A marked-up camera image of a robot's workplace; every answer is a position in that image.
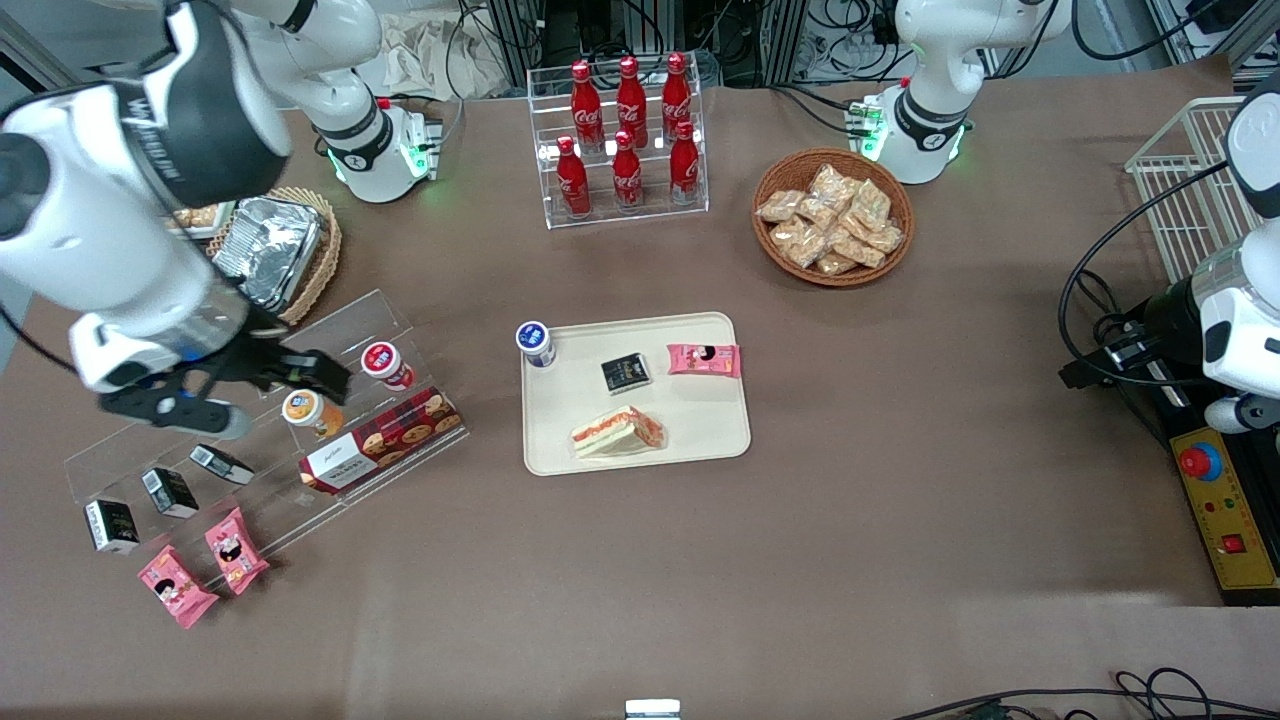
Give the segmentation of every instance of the foil container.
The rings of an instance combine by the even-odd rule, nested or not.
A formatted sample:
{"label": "foil container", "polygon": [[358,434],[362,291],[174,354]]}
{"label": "foil container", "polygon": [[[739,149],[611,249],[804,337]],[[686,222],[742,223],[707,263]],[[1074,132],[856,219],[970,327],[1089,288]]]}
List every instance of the foil container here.
{"label": "foil container", "polygon": [[310,205],[247,197],[239,201],[214,264],[253,304],[282,313],[293,300],[324,232],[324,217]]}

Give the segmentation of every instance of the red cookie box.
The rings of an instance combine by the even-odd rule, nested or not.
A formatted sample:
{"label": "red cookie box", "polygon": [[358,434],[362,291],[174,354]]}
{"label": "red cookie box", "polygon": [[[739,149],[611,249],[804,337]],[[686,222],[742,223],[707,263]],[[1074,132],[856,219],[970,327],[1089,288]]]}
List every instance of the red cookie box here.
{"label": "red cookie box", "polygon": [[453,404],[429,387],[300,460],[302,482],[330,495],[355,489],[461,424]]}

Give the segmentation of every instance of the yellow control panel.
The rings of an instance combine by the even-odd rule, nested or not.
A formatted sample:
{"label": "yellow control panel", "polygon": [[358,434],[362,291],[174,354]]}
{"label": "yellow control panel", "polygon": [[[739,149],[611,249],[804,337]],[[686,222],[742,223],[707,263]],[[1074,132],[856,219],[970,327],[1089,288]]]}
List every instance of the yellow control panel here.
{"label": "yellow control panel", "polygon": [[1280,587],[1222,436],[1202,428],[1169,445],[1219,585],[1222,589]]}

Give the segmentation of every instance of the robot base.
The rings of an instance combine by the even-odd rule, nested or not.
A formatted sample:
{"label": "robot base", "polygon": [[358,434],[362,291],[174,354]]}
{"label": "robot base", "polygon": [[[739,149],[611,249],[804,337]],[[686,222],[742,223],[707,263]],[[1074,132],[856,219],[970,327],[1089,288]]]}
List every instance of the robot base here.
{"label": "robot base", "polygon": [[329,160],[351,193],[365,202],[390,202],[403,197],[415,184],[435,179],[440,165],[442,126],[419,113],[401,108],[385,110],[392,119],[392,143],[374,159],[370,168],[343,168],[333,154]]}
{"label": "robot base", "polygon": [[882,119],[879,127],[865,137],[852,137],[849,141],[850,149],[861,152],[868,160],[874,160],[893,173],[899,182],[905,184],[920,184],[942,174],[959,152],[960,138],[964,128],[945,141],[945,136],[938,135],[941,142],[934,150],[920,150],[915,138],[906,135],[897,124],[893,114],[893,104],[904,92],[901,86],[887,88],[879,95],[870,95],[865,104],[870,108],[879,108]]}

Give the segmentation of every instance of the white cloth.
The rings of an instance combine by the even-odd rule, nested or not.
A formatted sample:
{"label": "white cloth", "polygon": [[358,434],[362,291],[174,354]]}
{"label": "white cloth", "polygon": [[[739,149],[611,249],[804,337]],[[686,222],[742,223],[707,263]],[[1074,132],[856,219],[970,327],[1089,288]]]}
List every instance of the white cloth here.
{"label": "white cloth", "polygon": [[[457,97],[445,77],[444,58],[458,15],[458,10],[444,9],[381,15],[387,86],[393,94],[426,94],[440,100]],[[494,55],[500,49],[500,41],[488,37],[480,23],[494,27],[488,10],[471,14],[452,44],[448,77],[466,100],[486,97],[511,87]]]}

